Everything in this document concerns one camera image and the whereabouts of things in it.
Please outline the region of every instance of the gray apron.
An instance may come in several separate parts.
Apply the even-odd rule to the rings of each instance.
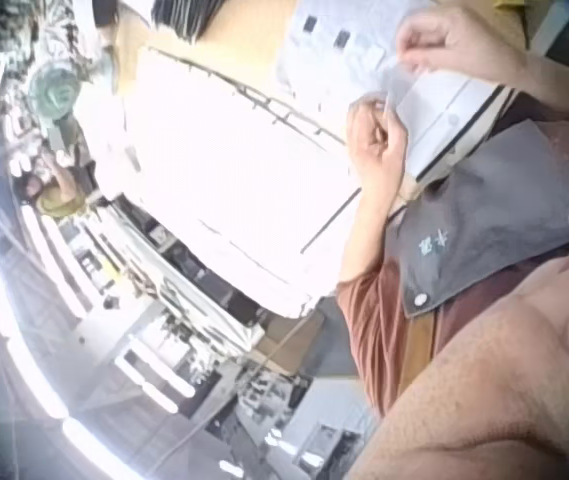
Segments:
[[[407,318],[569,243],[569,162],[525,121],[429,186],[387,231]]]

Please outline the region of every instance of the worker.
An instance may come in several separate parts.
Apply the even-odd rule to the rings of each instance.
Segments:
[[[414,13],[396,41],[411,70],[508,85],[569,117],[569,68],[511,47],[469,11]],[[492,137],[388,227],[407,132],[364,98],[349,112],[347,144],[361,195],[336,295],[366,393],[385,415],[424,357],[541,263],[569,253],[569,122],[529,120]]]
[[[13,181],[14,192],[21,202],[34,205],[42,215],[62,218],[84,208],[84,193],[75,182],[73,174],[60,165],[64,155],[64,152],[58,151],[55,160],[48,155],[42,155],[54,181],[45,185],[42,179],[32,172],[23,172]]]
[[[456,335],[348,478],[569,479],[569,256],[539,267]]]

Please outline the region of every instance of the workbench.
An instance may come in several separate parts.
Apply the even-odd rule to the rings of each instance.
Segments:
[[[472,8],[506,41],[518,48],[525,47],[525,32],[519,14],[495,9],[494,0],[441,0],[440,3],[462,4]],[[296,4],[297,0],[227,0],[194,45],[180,40],[168,27],[149,28],[139,15],[124,8],[115,38],[119,69],[118,93],[125,96],[132,90],[140,52],[143,48],[150,47],[290,105],[291,98],[276,85],[274,66]],[[496,94],[483,106],[481,115],[478,114],[473,119],[473,125],[465,127],[464,138],[456,139],[452,154],[441,152],[440,156],[433,159],[428,174],[425,173],[420,178],[407,175],[395,209],[417,195],[428,182],[446,175],[457,161],[475,148],[488,134],[512,97],[507,89]],[[322,125],[321,120],[317,123],[343,139],[343,132]]]

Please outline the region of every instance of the skin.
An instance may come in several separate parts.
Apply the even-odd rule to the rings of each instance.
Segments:
[[[400,27],[397,49],[408,69],[509,85],[569,116],[569,68],[515,50],[472,13],[417,13]],[[381,262],[406,136],[366,99],[352,107],[347,133],[362,195],[341,281]],[[394,405],[349,478],[569,478],[569,257],[542,265],[449,343]]]
[[[542,265],[451,341],[349,478],[569,479],[569,257]]]
[[[69,202],[77,196],[77,184],[71,172],[58,163],[58,159],[64,155],[64,152],[58,151],[56,153],[56,160],[50,159],[46,155],[42,158],[44,163],[51,169],[55,180],[57,180],[57,184],[60,187],[60,199],[63,202]]]
[[[39,177],[32,176],[26,184],[26,195],[29,198],[34,198],[44,187],[44,183]]]

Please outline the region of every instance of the yellow shirt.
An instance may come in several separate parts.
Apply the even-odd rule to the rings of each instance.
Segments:
[[[37,198],[35,206],[42,215],[53,218],[63,218],[79,212],[84,208],[86,200],[84,193],[77,192],[71,200],[64,202],[61,198],[62,191],[57,185],[48,185]]]

